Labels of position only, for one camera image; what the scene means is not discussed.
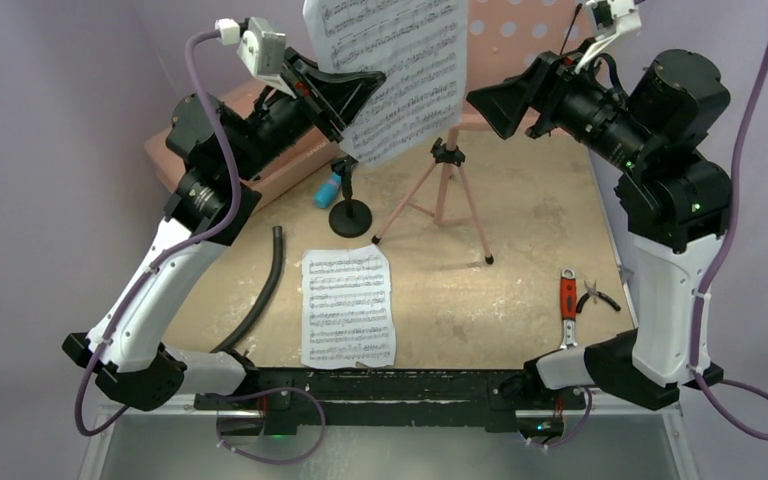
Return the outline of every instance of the sheet of paper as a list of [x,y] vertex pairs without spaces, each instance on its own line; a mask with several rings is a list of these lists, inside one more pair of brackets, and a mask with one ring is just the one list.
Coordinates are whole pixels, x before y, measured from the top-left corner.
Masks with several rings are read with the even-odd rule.
[[320,69],[387,75],[343,151],[378,164],[461,121],[468,10],[463,0],[305,0]]
[[390,262],[375,245],[302,257],[302,363],[335,369],[392,365],[396,328]]

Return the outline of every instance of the beige surface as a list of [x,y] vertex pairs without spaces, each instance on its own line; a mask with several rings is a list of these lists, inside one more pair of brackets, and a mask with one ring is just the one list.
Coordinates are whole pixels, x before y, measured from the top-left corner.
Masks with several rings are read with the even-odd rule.
[[[208,351],[248,312],[269,271],[271,227],[281,224],[286,264],[278,291],[249,338],[261,366],[299,366],[302,252],[356,248],[416,182],[431,160],[428,145],[384,166],[358,169],[355,193],[374,215],[373,228],[346,240],[328,227],[328,211],[313,206],[322,169],[255,215],[234,246],[205,273],[173,321],[169,345]],[[608,339],[631,328],[628,306],[605,226],[586,150],[557,135],[503,142],[488,132],[462,132],[461,149],[496,263],[483,261],[470,224],[438,227],[406,209],[380,247],[390,260],[393,317],[400,368],[521,368],[525,360],[560,344],[559,275],[564,267],[599,281],[623,306],[615,313],[590,304],[579,316],[579,343]],[[417,194],[433,208],[439,174]],[[468,207],[457,177],[450,184],[447,218]]]

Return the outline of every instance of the pink polka dot board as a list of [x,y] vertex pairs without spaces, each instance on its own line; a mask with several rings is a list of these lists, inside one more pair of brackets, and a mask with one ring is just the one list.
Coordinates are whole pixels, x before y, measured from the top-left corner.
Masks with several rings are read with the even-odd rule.
[[[521,74],[546,50],[557,52],[567,30],[567,50],[592,35],[584,11],[570,29],[576,0],[468,0],[467,91]],[[483,119],[465,104],[461,128],[483,130]]]

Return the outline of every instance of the wire cutter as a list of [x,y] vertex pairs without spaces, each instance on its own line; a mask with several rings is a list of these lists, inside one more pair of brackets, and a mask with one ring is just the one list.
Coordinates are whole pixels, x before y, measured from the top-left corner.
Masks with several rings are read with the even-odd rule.
[[584,309],[584,304],[587,303],[587,300],[589,300],[590,297],[593,297],[594,303],[596,302],[597,298],[601,298],[602,300],[605,301],[605,303],[610,305],[611,308],[613,308],[617,312],[622,310],[622,307],[620,306],[619,303],[617,303],[616,300],[614,300],[613,298],[609,297],[607,294],[602,293],[596,289],[596,282],[593,282],[593,285],[590,285],[589,283],[587,283],[587,280],[585,280],[584,288],[587,290],[587,293],[585,293],[584,295],[581,296],[580,299],[578,299],[578,304],[576,304],[575,306],[576,313],[581,313],[581,310]]

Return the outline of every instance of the blue object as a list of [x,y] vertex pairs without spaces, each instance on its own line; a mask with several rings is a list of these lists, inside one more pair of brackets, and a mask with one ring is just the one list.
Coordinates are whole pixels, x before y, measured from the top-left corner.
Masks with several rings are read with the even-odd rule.
[[334,199],[337,198],[337,191],[340,190],[341,183],[340,176],[332,173],[331,178],[313,196],[313,203],[319,208],[330,207]]

